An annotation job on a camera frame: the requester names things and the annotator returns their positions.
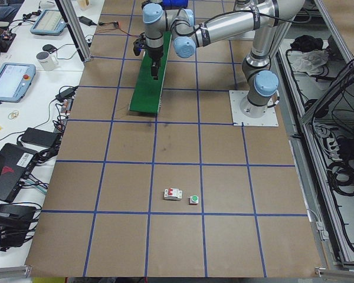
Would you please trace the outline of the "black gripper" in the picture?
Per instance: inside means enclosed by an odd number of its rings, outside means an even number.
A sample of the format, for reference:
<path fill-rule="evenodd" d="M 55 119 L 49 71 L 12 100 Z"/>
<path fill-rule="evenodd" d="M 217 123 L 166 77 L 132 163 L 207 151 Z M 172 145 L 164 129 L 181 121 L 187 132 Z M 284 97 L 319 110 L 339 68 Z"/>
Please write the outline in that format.
<path fill-rule="evenodd" d="M 150 68 L 151 70 L 151 76 L 154 80 L 159 79 L 159 67 L 160 67 L 160 62 L 161 58 L 163 57 L 163 47 L 157 47 L 157 48 L 148 48 L 148 56 L 151 58 L 152 66 Z"/>

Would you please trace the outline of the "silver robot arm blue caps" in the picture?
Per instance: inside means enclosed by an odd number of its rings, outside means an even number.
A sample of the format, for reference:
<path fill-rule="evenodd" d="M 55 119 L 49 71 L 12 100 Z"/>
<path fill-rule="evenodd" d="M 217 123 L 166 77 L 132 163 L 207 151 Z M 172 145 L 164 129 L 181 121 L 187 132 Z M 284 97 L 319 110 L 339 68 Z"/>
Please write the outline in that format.
<path fill-rule="evenodd" d="M 303 4 L 303 1 L 237 1 L 233 11 L 194 24 L 190 9 L 164 10 L 161 5 L 151 2 L 142 9 L 145 31 L 133 43 L 133 52 L 139 55 L 141 50 L 147 50 L 151 75 L 157 79 L 166 31 L 171 33 L 173 47 L 181 58 L 191 57 L 199 47 L 254 31 L 253 46 L 244 59 L 242 70 L 250 87 L 247 100 L 256 108 L 264 107 L 278 88 L 274 84 L 268 90 L 262 85 L 263 78 L 275 78 L 267 66 L 272 49 L 281 42 L 277 33 L 281 32 L 282 25 L 293 21 Z"/>

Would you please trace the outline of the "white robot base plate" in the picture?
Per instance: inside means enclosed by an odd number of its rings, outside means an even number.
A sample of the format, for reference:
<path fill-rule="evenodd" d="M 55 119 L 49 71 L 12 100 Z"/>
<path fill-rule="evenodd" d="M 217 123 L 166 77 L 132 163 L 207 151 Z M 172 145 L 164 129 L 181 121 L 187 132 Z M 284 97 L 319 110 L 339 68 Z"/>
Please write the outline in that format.
<path fill-rule="evenodd" d="M 273 97 L 266 106 L 257 107 L 248 101 L 248 91 L 230 90 L 229 95 L 234 126 L 278 127 Z"/>

